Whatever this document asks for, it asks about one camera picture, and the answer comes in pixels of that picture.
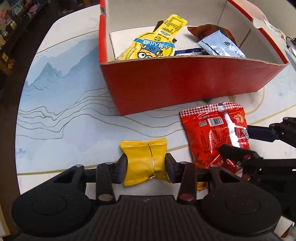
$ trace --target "red snack bag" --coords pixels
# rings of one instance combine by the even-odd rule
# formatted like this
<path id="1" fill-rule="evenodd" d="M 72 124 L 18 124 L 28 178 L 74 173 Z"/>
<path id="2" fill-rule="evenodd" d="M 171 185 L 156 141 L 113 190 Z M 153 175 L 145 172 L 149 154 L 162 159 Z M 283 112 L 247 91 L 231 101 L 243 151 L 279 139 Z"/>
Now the red snack bag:
<path id="1" fill-rule="evenodd" d="M 180 114 L 196 167 L 217 164 L 236 173 L 235 163 L 223 160 L 218 148 L 222 144 L 250 148 L 243 107 L 224 102 L 183 110 Z"/>

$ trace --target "gold line pattern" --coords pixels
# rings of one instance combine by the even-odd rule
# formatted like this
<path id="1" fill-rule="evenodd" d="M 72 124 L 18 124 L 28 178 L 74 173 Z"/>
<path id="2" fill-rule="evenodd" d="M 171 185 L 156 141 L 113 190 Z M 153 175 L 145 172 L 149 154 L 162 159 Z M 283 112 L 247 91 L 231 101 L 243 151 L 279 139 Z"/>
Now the gold line pattern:
<path id="1" fill-rule="evenodd" d="M 96 90 L 103 90 L 103 89 L 106 89 L 106 88 L 107 88 L 107 87 L 100 88 L 100 89 L 94 89 L 94 90 L 88 90 L 88 91 L 86 91 L 86 92 L 89 92 L 89 91 L 96 91 Z M 49 112 L 45 106 L 39 106 L 39 107 L 37 107 L 37 108 L 35 108 L 35 109 L 32 109 L 32 110 L 29 110 L 29 111 L 24 111 L 24 110 L 20 110 L 20 109 L 19 109 L 19 111 L 22 111 L 22 112 L 25 112 L 25 113 L 31 114 L 31 111 L 33 111 L 33 110 L 37 110 L 37 109 L 39 109 L 39 108 L 41 108 L 41 107 L 44 107 L 45 110 L 46 110 L 49 114 L 54 114 L 55 116 L 57 116 L 57 115 L 59 115 L 59 114 L 61 114 L 61 113 L 64 113 L 66 110 L 68 110 L 69 107 L 74 106 L 76 103 L 79 103 L 80 101 L 82 101 L 82 100 L 84 100 L 84 99 L 86 99 L 86 98 L 88 98 L 88 97 L 100 97 L 100 96 L 102 96 L 102 95 L 105 95 L 105 94 L 108 94 L 108 93 L 109 93 L 109 92 L 106 92 L 106 93 L 101 94 L 101 95 L 98 95 L 98 96 L 87 96 L 87 97 L 83 98 L 82 100 L 80 100 L 80 98 L 81 98 L 86 92 L 84 92 L 74 104 L 68 106 L 65 110 L 62 110 L 60 113 L 57 113 L 57 114 L 55 114 L 54 112 Z"/>
<path id="2" fill-rule="evenodd" d="M 27 123 L 27 124 L 42 124 L 44 127 L 46 127 L 46 128 L 52 128 L 52 127 L 55 127 L 60 121 L 62 121 L 63 119 L 66 119 L 66 118 L 68 118 L 68 117 L 70 117 L 70 116 L 72 116 L 73 114 L 75 114 L 75 113 L 78 113 L 78 112 L 80 112 L 80 111 L 82 111 L 82 110 L 88 110 L 88 109 L 90 109 L 90 110 L 93 110 L 93 111 L 95 111 L 95 112 L 97 112 L 97 113 L 99 113 L 99 114 L 101 114 L 101 115 L 104 115 L 104 116 L 118 116 L 118 115 L 108 115 L 108 114 L 104 114 L 104 113 L 101 113 L 101 112 L 99 112 L 99 111 L 97 111 L 97 110 L 95 110 L 95 109 L 93 109 L 93 108 L 84 108 L 85 106 L 83 106 L 83 107 L 81 107 L 78 111 L 75 111 L 74 113 L 72 113 L 71 115 L 68 115 L 68 116 L 66 116 L 66 117 L 64 117 L 64 118 L 62 118 L 62 119 L 60 119 L 54 126 L 46 126 L 46 125 L 44 125 L 42 122 L 34 122 L 34 123 L 31 123 L 31 122 L 27 122 L 27 121 L 23 121 L 23 120 L 19 120 L 19 119 L 17 119 L 18 121 L 20 121 L 20 122 L 24 122 L 24 123 Z"/>
<path id="3" fill-rule="evenodd" d="M 237 96 L 236 95 L 230 95 L 229 96 L 229 99 L 230 99 L 231 102 L 234 102 L 235 103 L 235 101 L 237 99 Z"/>
<path id="4" fill-rule="evenodd" d="M 288 107 L 288 108 L 286 108 L 286 109 L 284 109 L 284 110 L 282 110 L 282 111 L 279 111 L 279 112 L 276 112 L 276 113 L 274 113 L 274 114 L 272 114 L 272 115 L 269 115 L 269 116 L 267 116 L 267 117 L 265 117 L 265 118 L 262 118 L 262 119 L 260 119 L 260 120 L 257 120 L 257 121 L 255 121 L 255 122 L 252 122 L 252 123 L 250 123 L 249 125 L 255 125 L 255 124 L 257 124 L 257 123 L 259 123 L 259 122 L 262 122 L 262 121 L 264 121 L 264 120 L 267 120 L 267 119 L 269 119 L 269 118 L 271 118 L 271 117 L 274 117 L 274 116 L 276 116 L 276 115 L 278 115 L 278 114 L 281 114 L 281 113 L 283 113 L 283 112 L 285 112 L 285 111 L 287 111 L 287 110 L 289 110 L 289 109 L 291 109 L 291 108 L 294 108 L 294 107 L 296 107 L 296 104 L 294 104 L 294 105 L 292 105 L 292 106 L 290 106 L 290 107 Z M 186 147 L 189 147 L 189 145 L 188 144 L 185 144 L 185 145 L 181 145 L 181 146 L 177 146 L 177 147 L 174 147 L 174 148 L 170 148 L 170 149 L 167 149 L 167 152 L 171 152 L 171 151 L 175 151 L 175 150 L 180 150 L 180 149 L 183 149 L 183 148 L 186 148 Z M 95 164 L 95 165 L 91 165 L 91 166 L 86 166 L 85 168 L 86 169 L 91 169 L 91 168 L 95 168 L 97 166 L 97 164 Z M 63 172 L 63 171 L 65 171 L 66 169 L 61 169 L 61 170 L 53 170 L 53 171 L 45 171 L 45 172 L 26 172 L 26 173 L 18 173 L 17 175 L 18 176 L 25 176 L 25 175 L 37 175 L 37 174 L 48 174 L 48 173 L 59 173 L 59 172 Z"/>
<path id="5" fill-rule="evenodd" d="M 113 126 L 123 127 L 123 128 L 129 129 L 129 130 L 132 130 L 132 131 L 138 132 L 138 133 L 141 134 L 141 135 L 144 135 L 144 136 L 147 136 L 147 137 L 152 137 L 152 138 L 166 137 L 166 136 L 171 135 L 171 134 L 173 134 L 173 133 L 175 133 L 175 132 L 177 132 L 177 131 L 181 131 L 181 130 L 183 130 L 183 129 L 178 129 L 178 130 L 175 130 L 175 131 L 173 131 L 173 132 L 171 132 L 171 133 L 169 133 L 169 134 L 162 135 L 162 136 L 150 136 L 150 135 L 146 135 L 146 134 L 144 134 L 144 133 L 141 133 L 140 131 L 134 130 L 134 129 L 130 128 L 130 127 L 126 127 L 126 126 L 122 126 L 122 125 L 118 125 L 118 124 L 108 123 L 108 122 L 106 122 L 106 121 L 103 121 L 103 120 L 101 120 L 101 119 L 99 119 L 99 118 L 96 118 L 96 117 L 92 116 L 91 114 L 86 114 L 86 113 L 84 113 L 84 114 L 80 114 L 80 115 L 78 115 L 78 116 L 73 117 L 71 120 L 73 120 L 74 118 L 77 118 L 77 117 L 79 117 L 79 116 L 82 116 L 82 115 L 88 115 L 88 116 L 90 116 L 90 117 L 92 117 L 92 118 L 94 118 L 94 119 L 96 119 L 96 120 L 98 120 L 98 121 L 101 121 L 101 122 L 105 123 L 105 124 L 109 124 L 109 125 L 113 125 Z M 20 135 L 20 134 L 17 134 L 16 136 L 24 136 L 24 137 L 28 137 L 28 138 L 31 138 L 31 139 L 34 139 L 34 140 L 62 139 L 63 136 L 64 136 L 64 129 L 65 129 L 66 125 L 67 125 L 71 120 L 69 120 L 68 122 L 66 122 L 66 123 L 62 126 L 62 128 L 61 128 L 59 131 L 53 131 L 53 130 L 48 130 L 48 129 L 47 129 L 48 131 L 50 131 L 50 132 L 54 132 L 54 133 L 59 133 L 60 131 L 62 131 L 62 136 L 61 136 L 61 137 L 45 139 L 45 138 L 33 138 L 33 137 L 30 137 L 30 136 Z M 22 127 L 22 128 L 25 128 L 25 129 L 27 129 L 27 130 L 43 129 L 43 128 L 41 128 L 41 127 L 27 128 L 27 127 L 24 127 L 24 126 L 22 126 L 22 125 L 20 125 L 20 124 L 18 124 L 18 123 L 17 123 L 17 125 L 20 126 L 20 127 Z"/>
<path id="6" fill-rule="evenodd" d="M 123 116 L 123 117 L 126 118 L 126 119 L 129 119 L 129 120 L 131 120 L 131 121 L 134 121 L 134 122 L 136 122 L 136 123 L 138 123 L 138 124 L 141 124 L 141 125 L 143 125 L 143 126 L 150 127 L 150 128 L 169 127 L 169 126 L 172 126 L 173 124 L 180 123 L 180 121 L 175 121 L 175 122 L 173 122 L 173 123 L 171 123 L 171 124 L 169 124 L 169 125 L 166 125 L 166 126 L 149 126 L 149 125 L 143 124 L 143 123 L 141 123 L 141 122 L 139 122 L 139 121 L 137 121 L 137 120 L 134 120 L 134 119 L 132 119 L 132 118 L 130 118 L 130 117 L 127 117 L 127 116 Z"/>
<path id="7" fill-rule="evenodd" d="M 173 110 L 177 110 L 177 109 L 189 109 L 188 107 L 178 107 L 178 108 L 176 108 L 176 109 L 173 109 Z M 161 109 L 161 108 L 159 108 L 159 109 L 155 109 L 155 110 L 152 110 L 152 111 L 172 111 L 172 110 L 164 110 L 164 109 Z"/>
<path id="8" fill-rule="evenodd" d="M 259 105 L 258 105 L 254 110 L 252 110 L 252 111 L 250 111 L 250 112 L 247 112 L 246 115 L 250 115 L 250 114 L 254 113 L 256 110 L 258 110 L 258 109 L 260 108 L 260 106 L 261 106 L 262 103 L 263 103 L 264 96 L 265 96 L 265 87 L 263 87 L 263 96 L 262 96 L 262 99 L 261 99 Z"/>
<path id="9" fill-rule="evenodd" d="M 146 116 L 149 116 L 151 118 L 156 118 L 156 119 L 161 119 L 161 118 L 167 118 L 167 117 L 171 117 L 171 116 L 178 116 L 178 115 L 180 115 L 180 114 L 176 114 L 176 115 L 168 115 L 168 116 L 156 117 L 156 116 L 148 115 L 148 114 L 146 114 L 144 112 L 143 112 L 143 114 L 146 115 Z"/>
<path id="10" fill-rule="evenodd" d="M 46 49 L 44 49 L 44 50 L 39 51 L 39 52 L 37 52 L 36 54 L 39 54 L 39 53 L 41 53 L 41 52 L 43 52 L 43 51 L 45 51 L 45 50 L 48 50 L 48 49 L 50 49 L 50 48 L 52 48 L 52 47 L 54 47 L 54 46 L 57 46 L 57 45 L 59 45 L 59 44 L 61 44 L 61 43 L 63 43 L 63 42 L 66 42 L 66 41 L 68 41 L 68 40 L 71 40 L 71 39 L 74 39 L 74 38 L 77 38 L 77 37 L 80 37 L 80 36 L 83 36 L 83 35 L 86 35 L 86 34 L 94 33 L 94 32 L 97 32 L 97 31 L 99 31 L 99 30 L 97 29 L 97 30 L 94 30 L 94 31 L 87 32 L 87 33 L 85 33 L 85 34 L 80 34 L 80 35 L 78 35 L 78 36 L 75 36 L 75 37 L 72 37 L 72 38 L 66 39 L 66 40 L 61 41 L 61 42 L 59 42 L 59 43 L 57 43 L 57 44 L 54 44 L 54 45 L 52 45 L 52 46 L 50 46 L 50 47 L 48 47 L 48 48 L 46 48 Z"/>
<path id="11" fill-rule="evenodd" d="M 87 102 L 87 101 L 93 101 L 93 100 L 95 100 L 95 101 L 101 101 L 100 99 L 99 100 L 97 100 L 97 99 L 90 99 L 90 100 L 86 100 L 86 101 L 83 101 L 83 102 L 81 102 L 81 103 L 79 103 L 78 105 L 76 105 L 76 106 L 73 106 L 73 107 L 71 107 L 71 108 L 69 108 L 69 109 L 66 109 L 64 112 L 66 112 L 67 110 L 70 110 L 70 109 L 73 109 L 74 107 L 77 107 L 77 106 L 79 106 L 80 104 L 83 104 L 83 103 L 85 103 L 85 102 Z M 113 108 L 115 108 L 115 107 L 109 107 L 109 106 L 106 106 L 106 105 L 104 105 L 104 104 L 102 104 L 102 103 L 89 103 L 89 104 L 99 104 L 99 105 L 102 105 L 102 106 L 104 106 L 104 107 L 106 107 L 106 108 L 109 108 L 109 109 L 113 109 Z M 34 116 L 34 117 L 25 117 L 24 115 L 29 115 L 29 114 L 32 114 L 32 113 L 38 113 L 38 112 L 41 112 L 42 114 L 43 114 L 43 117 L 42 116 L 40 116 L 40 115 L 38 115 L 38 116 Z M 48 115 L 45 115 L 42 111 L 34 111 L 34 112 L 31 112 L 31 113 L 29 113 L 29 114 L 22 114 L 22 113 L 18 113 L 18 115 L 20 115 L 21 117 L 23 117 L 23 118 L 28 118 L 28 119 L 34 119 L 34 118 L 37 118 L 37 117 L 41 117 L 42 119 L 44 119 L 44 118 L 51 118 L 53 121 L 56 121 L 60 116 L 58 116 L 56 119 L 53 119 L 51 116 L 48 116 Z"/>

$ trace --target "yellow candy wrapper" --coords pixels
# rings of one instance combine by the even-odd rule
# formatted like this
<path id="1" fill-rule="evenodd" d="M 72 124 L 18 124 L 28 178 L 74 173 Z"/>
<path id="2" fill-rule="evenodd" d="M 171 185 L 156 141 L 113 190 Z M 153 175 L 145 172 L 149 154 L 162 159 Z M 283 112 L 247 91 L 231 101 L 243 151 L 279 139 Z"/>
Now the yellow candy wrapper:
<path id="1" fill-rule="evenodd" d="M 197 182 L 196 184 L 196 190 L 202 191 L 207 188 L 207 183 L 206 182 Z"/>
<path id="2" fill-rule="evenodd" d="M 156 31 L 144 33 L 135 38 L 131 47 L 124 53 L 123 59 L 173 56 L 174 36 L 186 24 L 185 19 L 172 14 Z"/>
<path id="3" fill-rule="evenodd" d="M 125 186 L 142 183 L 152 177 L 169 182 L 165 170 L 167 140 L 121 141 L 120 148 L 128 158 Z"/>

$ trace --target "barcode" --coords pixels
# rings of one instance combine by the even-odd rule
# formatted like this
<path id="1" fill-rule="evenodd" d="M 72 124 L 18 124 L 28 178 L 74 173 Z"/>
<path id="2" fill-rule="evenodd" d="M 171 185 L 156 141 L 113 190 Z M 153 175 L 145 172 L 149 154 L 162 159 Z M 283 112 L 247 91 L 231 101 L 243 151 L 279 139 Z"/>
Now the barcode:
<path id="1" fill-rule="evenodd" d="M 223 124 L 223 120 L 221 117 L 209 118 L 208 121 L 210 126 L 218 126 Z"/>

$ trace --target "white table surface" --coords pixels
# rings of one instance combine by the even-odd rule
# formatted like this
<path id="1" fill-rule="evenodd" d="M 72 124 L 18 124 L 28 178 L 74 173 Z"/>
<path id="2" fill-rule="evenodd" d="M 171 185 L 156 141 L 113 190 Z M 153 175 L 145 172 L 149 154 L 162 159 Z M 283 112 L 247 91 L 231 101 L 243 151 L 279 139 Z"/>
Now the white table surface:
<path id="1" fill-rule="evenodd" d="M 121 155 L 120 140 L 165 136 L 168 151 L 177 161 L 191 161 L 179 112 L 205 103 L 198 101 L 119 116 L 99 69 L 99 15 L 100 6 L 96 5 L 59 19 L 32 62 L 16 130 L 21 193 L 75 164 L 95 166 L 117 160 Z M 285 53 L 285 41 L 264 28 Z M 295 80 L 296 72 L 289 64 L 258 92 L 216 98 L 210 104 L 234 99 L 244 107 L 248 124 L 268 126 L 281 122 L 285 116 L 296 116 Z M 296 158 L 296 149 L 283 142 L 249 142 L 251 149 L 265 158 Z M 116 196 L 176 196 L 178 188 L 178 184 L 155 179 L 132 187 L 114 185 Z M 94 198 L 94 190 L 94 184 L 88 184 L 86 194 Z M 202 191 L 198 196 L 202 198 L 205 194 Z"/>

